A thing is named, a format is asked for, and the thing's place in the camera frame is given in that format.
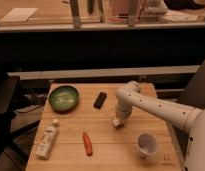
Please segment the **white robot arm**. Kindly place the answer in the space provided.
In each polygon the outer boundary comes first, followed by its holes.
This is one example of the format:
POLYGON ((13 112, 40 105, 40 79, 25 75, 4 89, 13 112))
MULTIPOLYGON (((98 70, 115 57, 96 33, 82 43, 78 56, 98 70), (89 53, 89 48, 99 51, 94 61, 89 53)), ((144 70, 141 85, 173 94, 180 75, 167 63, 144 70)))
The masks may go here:
POLYGON ((115 91, 113 125, 122 126, 137 107, 189 134, 185 171, 205 171, 205 109, 145 96, 140 84, 130 81, 115 91))

